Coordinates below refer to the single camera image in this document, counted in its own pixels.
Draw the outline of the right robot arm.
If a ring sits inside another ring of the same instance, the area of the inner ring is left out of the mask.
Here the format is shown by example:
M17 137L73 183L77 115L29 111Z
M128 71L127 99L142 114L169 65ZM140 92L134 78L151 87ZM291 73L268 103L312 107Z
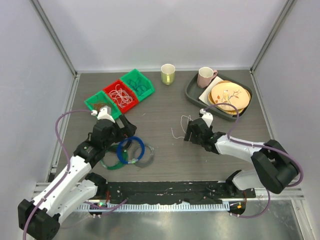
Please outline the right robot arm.
M280 194L285 188L300 184L304 177L301 166L278 141L250 142L224 132L213 132L210 122L203 117L188 123L184 140L202 146L207 152L253 164L254 169L239 170L230 177L231 182L226 184L225 190L233 198L250 188L265 188Z

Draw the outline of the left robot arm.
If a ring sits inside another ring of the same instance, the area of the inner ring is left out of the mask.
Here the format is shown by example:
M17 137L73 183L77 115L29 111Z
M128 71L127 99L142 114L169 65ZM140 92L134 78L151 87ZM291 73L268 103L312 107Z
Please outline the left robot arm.
M30 235L36 240L51 240L65 219L90 198L102 199L107 192L106 180L91 170L104 158L113 144L133 137L137 127L120 115L123 127L107 113L100 112L98 120L85 141L80 143L60 174L31 201L18 205L18 224L22 238Z

